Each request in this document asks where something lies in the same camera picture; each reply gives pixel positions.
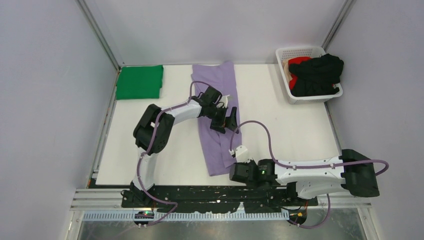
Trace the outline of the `purple t shirt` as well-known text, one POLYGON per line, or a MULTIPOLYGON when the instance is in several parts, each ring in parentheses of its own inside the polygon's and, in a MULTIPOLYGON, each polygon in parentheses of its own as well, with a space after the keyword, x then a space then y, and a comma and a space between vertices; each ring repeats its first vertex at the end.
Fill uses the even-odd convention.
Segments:
POLYGON ((242 133, 228 129, 240 123, 239 100, 234 64, 226 61, 220 65, 192 65, 191 79, 195 94, 213 95, 208 100, 201 117, 197 119, 200 144, 208 174, 211 177, 228 174, 236 160, 230 154, 230 140, 238 147, 242 133))

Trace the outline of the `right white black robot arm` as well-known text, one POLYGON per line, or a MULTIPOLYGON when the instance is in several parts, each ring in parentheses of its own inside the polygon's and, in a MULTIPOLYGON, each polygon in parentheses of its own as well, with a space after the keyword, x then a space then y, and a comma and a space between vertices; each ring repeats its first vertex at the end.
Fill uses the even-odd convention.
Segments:
POLYGON ((380 195, 374 161, 353 149, 310 161, 248 159, 230 167, 229 179, 258 189, 286 187, 285 198, 291 205, 344 191, 361 198, 380 195))

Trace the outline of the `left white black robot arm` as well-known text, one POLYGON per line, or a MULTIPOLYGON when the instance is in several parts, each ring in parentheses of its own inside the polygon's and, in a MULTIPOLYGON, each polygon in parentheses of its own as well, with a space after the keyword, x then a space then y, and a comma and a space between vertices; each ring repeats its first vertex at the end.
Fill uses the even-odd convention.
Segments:
POLYGON ((155 185, 154 171, 158 155, 168 144, 174 126, 191 119, 198 120, 200 145, 210 176, 227 174, 235 160, 228 152, 231 135, 234 142, 242 143, 237 130, 240 111, 232 93, 224 95, 211 85, 204 91, 177 105, 161 108, 150 104, 133 130, 138 161, 135 177, 130 183, 130 193, 141 207, 153 202, 150 189, 155 185))

